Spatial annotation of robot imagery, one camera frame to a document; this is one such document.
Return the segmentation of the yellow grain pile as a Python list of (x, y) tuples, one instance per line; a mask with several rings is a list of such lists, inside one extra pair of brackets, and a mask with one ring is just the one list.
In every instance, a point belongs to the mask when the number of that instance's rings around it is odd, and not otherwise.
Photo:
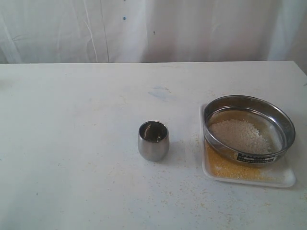
[(210, 170), (214, 176), (240, 180), (273, 180), (258, 168), (236, 164), (220, 156), (207, 141), (205, 141), (205, 149), (208, 154)]

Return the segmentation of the stainless steel cup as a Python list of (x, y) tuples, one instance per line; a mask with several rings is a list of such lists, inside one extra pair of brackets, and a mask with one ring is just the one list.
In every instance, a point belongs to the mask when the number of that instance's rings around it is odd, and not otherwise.
[(169, 131), (159, 121), (147, 121), (138, 131), (138, 151), (140, 155), (152, 162), (162, 160), (169, 151)]

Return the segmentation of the white backdrop curtain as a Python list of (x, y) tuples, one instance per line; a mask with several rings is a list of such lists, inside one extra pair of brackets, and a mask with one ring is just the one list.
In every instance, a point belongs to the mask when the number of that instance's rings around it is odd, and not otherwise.
[(3, 0), (2, 63), (303, 60), (304, 0)]

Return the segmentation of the round steel sieve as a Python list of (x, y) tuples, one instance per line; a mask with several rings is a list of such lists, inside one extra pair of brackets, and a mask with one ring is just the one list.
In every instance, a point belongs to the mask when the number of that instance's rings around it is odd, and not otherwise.
[[(233, 149), (210, 132), (212, 124), (236, 119), (252, 123), (271, 147), (269, 154), (252, 154)], [(251, 96), (229, 95), (208, 103), (203, 115), (204, 138), (222, 157), (238, 164), (262, 167), (285, 155), (295, 140), (291, 119), (275, 105)]]

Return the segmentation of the white plastic tray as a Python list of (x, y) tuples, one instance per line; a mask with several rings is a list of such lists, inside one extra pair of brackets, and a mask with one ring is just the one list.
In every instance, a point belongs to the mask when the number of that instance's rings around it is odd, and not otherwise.
[(277, 188), (289, 188), (293, 186), (296, 182), (296, 177), (293, 169), (287, 163), (285, 157), (282, 157), (276, 163), (260, 168), (260, 175), (263, 176), (262, 179), (241, 179), (241, 178), (227, 178), (219, 177), (213, 174), (212, 167), (213, 164), (209, 162), (209, 154), (206, 150), (206, 141), (204, 138), (204, 128), (203, 128), (203, 115), (204, 109), (207, 104), (202, 104), (200, 106), (200, 133), (201, 133), (201, 155), (202, 155), (202, 169), (204, 174), (212, 180), (236, 184), (248, 184), (255, 186), (267, 186), (267, 187), (277, 187)]

